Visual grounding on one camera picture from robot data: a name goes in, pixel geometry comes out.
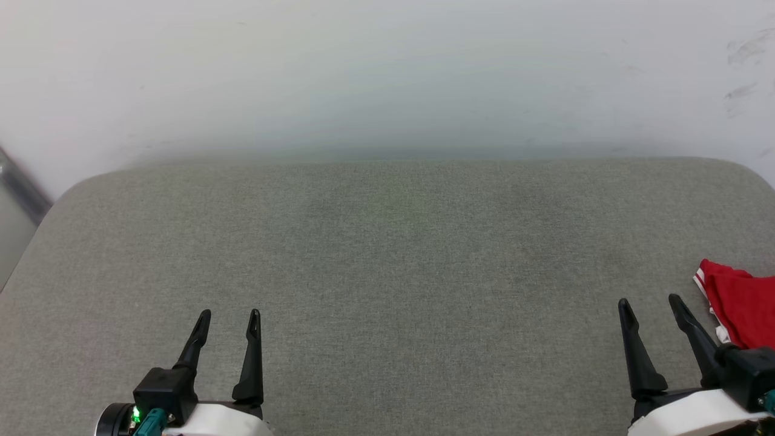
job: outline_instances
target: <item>gray fabric surface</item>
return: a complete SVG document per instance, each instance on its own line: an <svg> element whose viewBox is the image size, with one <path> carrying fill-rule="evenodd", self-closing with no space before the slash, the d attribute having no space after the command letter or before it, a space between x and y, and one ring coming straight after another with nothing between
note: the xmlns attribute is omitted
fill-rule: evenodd
<svg viewBox="0 0 775 436"><path fill-rule="evenodd" d="M227 400L253 307L279 436L625 434L618 299L698 386L667 295L712 328L700 260L775 274L774 224L761 178L688 158L100 176L0 293L0 434L90 434L204 308L196 389Z"/></svg>

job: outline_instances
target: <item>teal connector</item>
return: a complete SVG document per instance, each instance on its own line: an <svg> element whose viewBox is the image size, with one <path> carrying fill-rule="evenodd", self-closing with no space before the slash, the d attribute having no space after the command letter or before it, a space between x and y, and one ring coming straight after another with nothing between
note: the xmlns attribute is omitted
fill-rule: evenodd
<svg viewBox="0 0 775 436"><path fill-rule="evenodd" d="M135 431L134 436L161 436L167 427L167 413L162 409L152 409Z"/></svg>
<svg viewBox="0 0 775 436"><path fill-rule="evenodd" d="M764 408L775 415L775 389L764 394Z"/></svg>

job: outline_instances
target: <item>red towel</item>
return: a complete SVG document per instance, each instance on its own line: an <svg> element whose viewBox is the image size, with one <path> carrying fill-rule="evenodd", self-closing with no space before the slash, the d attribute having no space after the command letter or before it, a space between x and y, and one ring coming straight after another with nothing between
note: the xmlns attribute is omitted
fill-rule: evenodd
<svg viewBox="0 0 775 436"><path fill-rule="evenodd" d="M742 348L775 348L775 277L757 278L703 259L694 281L732 342Z"/></svg>

